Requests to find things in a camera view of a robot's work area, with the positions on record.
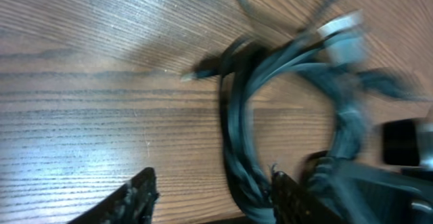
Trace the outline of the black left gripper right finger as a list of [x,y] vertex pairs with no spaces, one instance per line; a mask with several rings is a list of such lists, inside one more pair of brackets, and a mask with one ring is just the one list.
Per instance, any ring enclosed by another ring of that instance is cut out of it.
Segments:
[[282,171],[271,178],[276,224],[343,224],[343,220]]

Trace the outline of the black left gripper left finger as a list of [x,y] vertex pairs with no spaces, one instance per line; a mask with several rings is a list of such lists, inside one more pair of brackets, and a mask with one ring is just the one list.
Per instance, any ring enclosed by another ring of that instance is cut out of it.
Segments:
[[156,172],[147,167],[69,224],[151,224],[158,198]]

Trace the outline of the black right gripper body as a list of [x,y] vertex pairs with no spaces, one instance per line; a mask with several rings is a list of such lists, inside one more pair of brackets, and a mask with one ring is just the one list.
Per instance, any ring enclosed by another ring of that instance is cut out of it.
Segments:
[[381,125],[382,160],[392,171],[357,162],[366,131],[362,118],[338,119],[331,148],[305,160],[301,184],[345,223],[431,223],[432,123]]

